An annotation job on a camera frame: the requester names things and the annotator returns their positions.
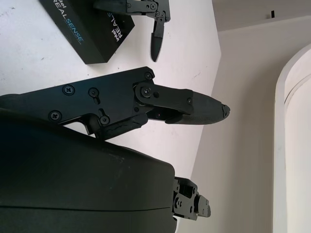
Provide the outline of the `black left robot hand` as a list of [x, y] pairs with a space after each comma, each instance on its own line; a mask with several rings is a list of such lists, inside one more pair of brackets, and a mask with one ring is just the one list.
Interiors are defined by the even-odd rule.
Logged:
[[147, 16], [154, 19], [151, 34], [151, 59], [158, 60], [165, 23], [171, 20], [169, 0], [97, 0], [93, 7], [118, 15]]

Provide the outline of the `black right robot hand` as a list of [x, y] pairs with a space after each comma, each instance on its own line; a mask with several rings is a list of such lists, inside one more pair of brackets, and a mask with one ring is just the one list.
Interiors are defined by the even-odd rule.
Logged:
[[208, 125], [230, 108], [156, 85], [141, 67], [0, 98], [3, 233], [173, 233], [209, 217], [208, 200], [171, 164], [109, 139], [148, 120]]

